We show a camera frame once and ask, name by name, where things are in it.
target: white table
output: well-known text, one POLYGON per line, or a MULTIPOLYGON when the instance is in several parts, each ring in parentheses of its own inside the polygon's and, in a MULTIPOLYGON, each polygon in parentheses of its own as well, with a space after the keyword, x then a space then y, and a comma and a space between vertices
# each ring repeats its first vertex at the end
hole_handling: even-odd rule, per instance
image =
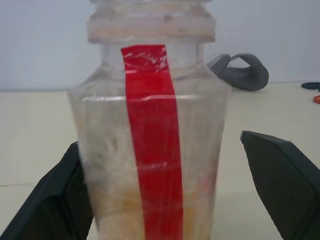
MULTIPOLYGON (((234 90, 219 162, 214 240, 281 240, 253 183, 242 130, 291 140, 320 168, 317 91, 270 84, 260 92, 234 90)), ((64 92, 0 93, 0 233, 39 179, 77 140, 64 92)), ((94 240, 95 233, 88 238, 94 240)))

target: red tape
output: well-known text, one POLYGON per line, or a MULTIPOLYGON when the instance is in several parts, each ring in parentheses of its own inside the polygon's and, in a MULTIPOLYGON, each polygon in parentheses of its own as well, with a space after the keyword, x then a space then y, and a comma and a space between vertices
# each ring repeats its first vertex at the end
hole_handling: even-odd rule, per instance
POLYGON ((121 49, 145 240, 183 239, 177 103, 164 45, 121 49))

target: orange object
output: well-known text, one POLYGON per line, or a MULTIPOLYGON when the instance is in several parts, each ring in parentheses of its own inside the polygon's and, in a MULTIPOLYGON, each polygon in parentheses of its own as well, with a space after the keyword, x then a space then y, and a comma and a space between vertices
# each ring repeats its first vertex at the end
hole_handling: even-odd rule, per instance
POLYGON ((313 101, 314 101, 315 103, 317 103, 317 104, 320 104, 320 95, 319 95, 319 96, 315 96, 315 97, 313 98, 313 101))

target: clear jar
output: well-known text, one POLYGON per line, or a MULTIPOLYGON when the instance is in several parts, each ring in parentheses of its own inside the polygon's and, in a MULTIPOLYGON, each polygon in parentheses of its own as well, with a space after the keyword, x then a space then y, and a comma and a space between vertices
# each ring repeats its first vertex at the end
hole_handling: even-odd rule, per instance
MULTIPOLYGON (((145 39, 139 35, 124 41, 125 38, 117 35, 104 41, 105 35, 89 36, 101 45, 102 64, 86 82, 69 92, 99 239, 209 240, 229 87, 202 64, 205 41, 199 38, 165 36, 156 40, 154 35, 145 39), (142 194, 145 189, 139 176, 141 170, 149 175, 165 173, 170 170, 170 163, 168 159, 158 159, 157 164, 137 165, 126 96, 126 77, 130 73, 125 71, 121 52, 135 45, 164 45, 166 49, 174 94, 150 93, 137 101, 148 104, 155 99, 175 100, 182 182, 180 205, 167 202, 170 196, 164 196, 166 202, 155 207, 142 194), (182 212, 183 217, 172 223, 179 228, 179 234, 168 233, 163 227, 170 221, 164 216, 172 209, 182 212), (157 226, 148 230, 146 219, 155 213, 157 226)), ((141 121, 141 129, 145 121, 153 121, 152 117, 141 121)), ((174 124, 171 118, 161 121, 166 122, 168 129, 174 124)), ((165 182, 161 188, 169 189, 170 194, 178 191, 172 189, 174 182, 170 177, 165 182)))

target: glass jar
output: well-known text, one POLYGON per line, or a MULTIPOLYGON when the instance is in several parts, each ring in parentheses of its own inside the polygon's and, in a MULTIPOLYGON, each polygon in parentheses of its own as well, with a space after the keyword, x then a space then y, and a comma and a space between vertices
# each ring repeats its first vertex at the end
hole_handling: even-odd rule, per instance
POLYGON ((208 240, 229 92, 203 64, 214 20, 195 2, 97 6, 102 64, 69 99, 99 239, 208 240))

